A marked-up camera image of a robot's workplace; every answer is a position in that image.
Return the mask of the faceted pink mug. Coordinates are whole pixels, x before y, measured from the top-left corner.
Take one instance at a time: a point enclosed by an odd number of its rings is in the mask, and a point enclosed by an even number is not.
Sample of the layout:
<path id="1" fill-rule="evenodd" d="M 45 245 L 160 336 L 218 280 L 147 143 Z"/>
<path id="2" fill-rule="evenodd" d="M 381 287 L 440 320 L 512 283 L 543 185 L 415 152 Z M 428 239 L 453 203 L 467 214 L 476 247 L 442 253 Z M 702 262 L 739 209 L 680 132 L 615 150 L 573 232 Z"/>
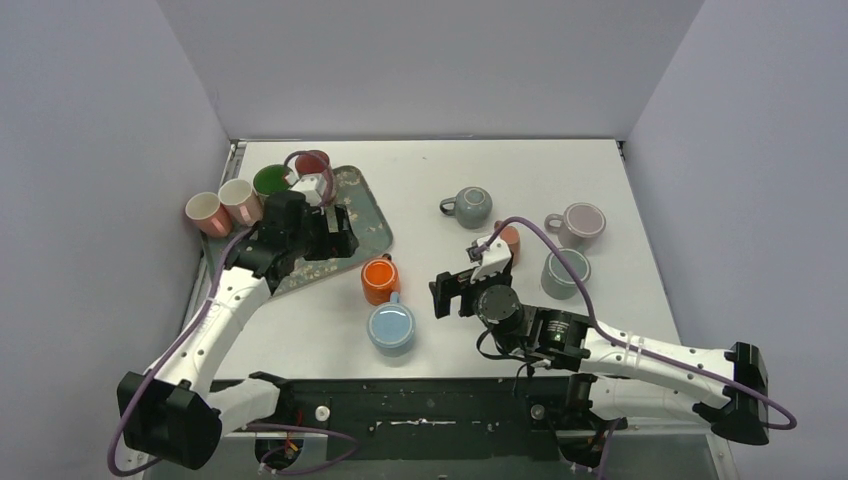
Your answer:
<path id="1" fill-rule="evenodd" d="M 218 197 L 232 219 L 240 225 L 250 227 L 263 218 L 262 203 L 247 180 L 232 179 L 225 182 L 219 188 Z"/>

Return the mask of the cream floral mug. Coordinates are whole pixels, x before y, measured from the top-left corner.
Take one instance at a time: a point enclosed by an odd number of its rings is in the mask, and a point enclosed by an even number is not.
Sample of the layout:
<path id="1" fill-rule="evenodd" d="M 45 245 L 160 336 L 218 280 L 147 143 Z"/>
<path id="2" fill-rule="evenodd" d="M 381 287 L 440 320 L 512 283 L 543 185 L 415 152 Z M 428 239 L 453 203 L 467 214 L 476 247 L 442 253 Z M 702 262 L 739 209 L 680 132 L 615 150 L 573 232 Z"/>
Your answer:
<path id="1" fill-rule="evenodd" d="M 283 164 L 273 164 L 259 170 L 253 177 L 253 189 L 261 201 L 270 195 L 289 190 L 297 174 Z"/>

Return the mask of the salmon dotted mug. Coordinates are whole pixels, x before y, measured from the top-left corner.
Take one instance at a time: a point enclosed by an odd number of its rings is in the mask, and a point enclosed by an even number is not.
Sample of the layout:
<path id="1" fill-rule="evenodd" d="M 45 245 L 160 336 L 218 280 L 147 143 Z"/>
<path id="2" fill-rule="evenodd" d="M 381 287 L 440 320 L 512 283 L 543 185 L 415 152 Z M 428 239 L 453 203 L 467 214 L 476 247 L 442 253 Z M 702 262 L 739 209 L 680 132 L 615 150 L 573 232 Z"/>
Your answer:
<path id="1" fill-rule="evenodd" d="M 518 232 L 516 227 L 511 225 L 502 227 L 503 221 L 496 220 L 494 222 L 494 227 L 499 231 L 499 237 L 503 240 L 509 247 L 510 252 L 513 258 L 513 266 L 517 266 L 520 262 L 520 253 L 521 253 L 521 238 L 520 233 Z"/>

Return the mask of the speckled dark pink mug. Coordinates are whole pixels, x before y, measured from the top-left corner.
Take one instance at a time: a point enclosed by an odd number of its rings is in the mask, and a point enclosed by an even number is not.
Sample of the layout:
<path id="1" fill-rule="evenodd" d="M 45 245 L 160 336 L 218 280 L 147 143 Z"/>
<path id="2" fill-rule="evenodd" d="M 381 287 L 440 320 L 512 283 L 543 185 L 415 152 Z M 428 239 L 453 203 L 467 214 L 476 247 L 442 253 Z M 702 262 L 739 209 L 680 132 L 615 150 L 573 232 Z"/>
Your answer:
<path id="1" fill-rule="evenodd" d="M 332 174 L 330 157 L 321 150 L 309 150 L 297 156 L 294 160 L 294 167 L 299 176 L 322 174 L 329 178 Z"/>

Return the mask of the smooth pink mug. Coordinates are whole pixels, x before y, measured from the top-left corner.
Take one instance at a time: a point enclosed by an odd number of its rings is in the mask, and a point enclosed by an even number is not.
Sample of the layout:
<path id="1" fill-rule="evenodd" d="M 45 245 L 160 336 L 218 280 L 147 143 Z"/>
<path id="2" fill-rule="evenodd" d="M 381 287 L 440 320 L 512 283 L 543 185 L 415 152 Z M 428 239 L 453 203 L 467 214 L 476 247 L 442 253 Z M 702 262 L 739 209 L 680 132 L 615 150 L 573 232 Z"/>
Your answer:
<path id="1" fill-rule="evenodd" d="M 233 231 L 232 220 L 216 193 L 202 192 L 192 196 L 184 212 L 208 237 L 225 238 Z"/>

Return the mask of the orange mug black handle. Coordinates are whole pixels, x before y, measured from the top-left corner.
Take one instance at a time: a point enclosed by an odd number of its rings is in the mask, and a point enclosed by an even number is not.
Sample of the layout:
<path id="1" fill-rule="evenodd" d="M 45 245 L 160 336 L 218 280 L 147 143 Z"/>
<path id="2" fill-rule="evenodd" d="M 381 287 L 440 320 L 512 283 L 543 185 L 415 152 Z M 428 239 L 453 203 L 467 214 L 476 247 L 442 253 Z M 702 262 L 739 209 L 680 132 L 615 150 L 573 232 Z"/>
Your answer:
<path id="1" fill-rule="evenodd" d="M 360 271 L 363 294 L 374 306 L 389 302 L 394 293 L 400 293 L 400 274 L 392 256 L 385 253 L 367 261 Z"/>

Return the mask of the light blue ribbed mug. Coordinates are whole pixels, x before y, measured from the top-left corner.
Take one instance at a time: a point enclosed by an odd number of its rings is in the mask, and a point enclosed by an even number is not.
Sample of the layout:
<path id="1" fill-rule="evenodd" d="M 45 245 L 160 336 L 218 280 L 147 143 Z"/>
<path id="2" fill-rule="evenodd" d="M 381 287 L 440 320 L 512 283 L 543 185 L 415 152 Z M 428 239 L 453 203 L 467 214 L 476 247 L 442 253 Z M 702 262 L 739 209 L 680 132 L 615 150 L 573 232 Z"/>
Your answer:
<path id="1" fill-rule="evenodd" d="M 378 305 L 366 324 L 371 343 L 387 357 L 399 357 L 410 351 L 415 343 L 415 331 L 415 315 L 401 301 L 399 292 L 392 292 L 387 302 Z"/>

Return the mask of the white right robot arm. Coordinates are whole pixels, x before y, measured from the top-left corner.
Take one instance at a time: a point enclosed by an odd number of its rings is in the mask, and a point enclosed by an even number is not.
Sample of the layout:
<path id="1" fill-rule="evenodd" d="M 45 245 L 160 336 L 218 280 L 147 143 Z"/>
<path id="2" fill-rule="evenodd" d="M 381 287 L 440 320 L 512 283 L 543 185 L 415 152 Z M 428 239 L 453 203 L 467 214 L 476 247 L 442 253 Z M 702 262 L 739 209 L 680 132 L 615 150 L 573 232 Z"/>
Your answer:
<path id="1" fill-rule="evenodd" d="M 590 317 L 522 303 L 509 273 L 482 279 L 473 270 L 430 282 L 436 317 L 474 316 L 496 346 L 495 358 L 532 369 L 563 370 L 578 380 L 578 406 L 599 419 L 693 419 L 732 442 L 769 442 L 768 374 L 758 347 L 674 345 L 615 329 Z"/>

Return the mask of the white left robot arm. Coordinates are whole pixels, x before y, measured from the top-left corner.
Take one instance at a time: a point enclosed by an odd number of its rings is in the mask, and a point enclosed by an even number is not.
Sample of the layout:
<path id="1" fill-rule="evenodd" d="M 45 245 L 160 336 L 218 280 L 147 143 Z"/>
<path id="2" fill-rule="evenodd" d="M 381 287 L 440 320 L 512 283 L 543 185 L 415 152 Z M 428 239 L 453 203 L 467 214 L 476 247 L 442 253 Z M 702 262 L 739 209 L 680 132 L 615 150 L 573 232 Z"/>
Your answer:
<path id="1" fill-rule="evenodd" d="M 255 372 L 212 389 L 215 374 L 247 321 L 276 292 L 298 260 L 350 258 L 359 243 L 343 205 L 310 205 L 304 194 L 272 194 L 263 217 L 223 249 L 207 298 L 190 323 L 145 373 L 128 372 L 117 387 L 118 430 L 109 469 L 119 477 L 117 447 L 197 470 L 220 440 L 255 421 L 280 430 L 292 423 L 296 403 L 288 382 Z"/>

